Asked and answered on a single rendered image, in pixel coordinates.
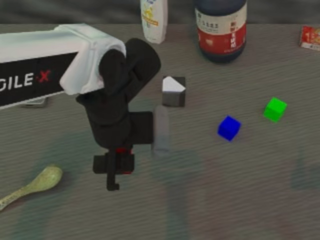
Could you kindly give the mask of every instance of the dark bottle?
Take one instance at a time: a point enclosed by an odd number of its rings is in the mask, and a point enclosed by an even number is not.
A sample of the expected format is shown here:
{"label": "dark bottle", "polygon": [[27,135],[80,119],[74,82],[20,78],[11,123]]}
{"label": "dark bottle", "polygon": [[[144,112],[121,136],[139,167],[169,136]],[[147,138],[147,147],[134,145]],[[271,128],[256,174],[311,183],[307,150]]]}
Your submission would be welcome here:
{"label": "dark bottle", "polygon": [[194,0],[198,43],[214,63],[228,63],[246,45],[247,0]]}

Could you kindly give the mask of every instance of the tabletop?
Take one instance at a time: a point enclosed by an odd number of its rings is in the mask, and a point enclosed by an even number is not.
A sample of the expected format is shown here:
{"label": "tabletop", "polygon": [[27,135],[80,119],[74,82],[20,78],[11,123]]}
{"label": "tabletop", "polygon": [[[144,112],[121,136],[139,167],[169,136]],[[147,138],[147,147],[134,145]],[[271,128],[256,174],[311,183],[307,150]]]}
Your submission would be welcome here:
{"label": "tabletop", "polygon": [[[144,39],[135,24],[93,25],[122,41]],[[55,25],[0,25],[0,33]],[[301,25],[252,24],[234,62],[217,65],[197,49],[192,25],[169,25],[152,45],[162,68],[130,104],[152,111],[163,76],[185,77],[185,107],[168,108],[171,153],[153,159],[134,147],[135,171],[106,190],[92,171],[95,142],[74,96],[46,108],[0,112],[0,196],[30,182],[48,164],[64,175],[52,190],[0,213],[0,240],[318,240],[320,235],[320,52],[298,46]],[[287,103],[282,119],[263,110]],[[242,123],[232,142],[218,136],[230,115]]]}

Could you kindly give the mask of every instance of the red x mark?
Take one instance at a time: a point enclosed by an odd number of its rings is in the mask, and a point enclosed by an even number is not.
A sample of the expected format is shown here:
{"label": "red x mark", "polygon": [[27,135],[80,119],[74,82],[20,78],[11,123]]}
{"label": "red x mark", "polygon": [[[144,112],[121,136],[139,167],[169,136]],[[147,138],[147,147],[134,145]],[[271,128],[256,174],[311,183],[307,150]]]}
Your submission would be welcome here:
{"label": "red x mark", "polygon": [[38,80],[39,83],[43,83],[44,81],[48,82],[49,81],[48,75],[49,75],[50,72],[51,72],[50,70],[40,71],[41,78]]}

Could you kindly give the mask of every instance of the blue cube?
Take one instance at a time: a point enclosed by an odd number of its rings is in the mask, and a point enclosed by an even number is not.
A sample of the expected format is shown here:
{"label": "blue cube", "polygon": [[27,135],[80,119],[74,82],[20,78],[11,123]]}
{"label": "blue cube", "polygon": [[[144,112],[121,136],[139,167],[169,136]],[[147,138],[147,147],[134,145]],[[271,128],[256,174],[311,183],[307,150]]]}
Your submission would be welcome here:
{"label": "blue cube", "polygon": [[226,116],[226,118],[219,125],[218,134],[228,141],[232,141],[232,139],[234,139],[239,132],[240,127],[241,123],[239,121],[231,116]]}

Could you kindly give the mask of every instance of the jar label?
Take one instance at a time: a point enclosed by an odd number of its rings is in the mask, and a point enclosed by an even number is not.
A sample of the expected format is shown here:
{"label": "jar label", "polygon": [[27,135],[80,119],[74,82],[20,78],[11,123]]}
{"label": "jar label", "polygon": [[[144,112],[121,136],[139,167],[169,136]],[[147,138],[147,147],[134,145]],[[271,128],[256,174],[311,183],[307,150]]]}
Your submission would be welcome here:
{"label": "jar label", "polygon": [[209,16],[195,9],[198,41],[202,50],[230,54],[246,42],[247,4],[227,16]]}

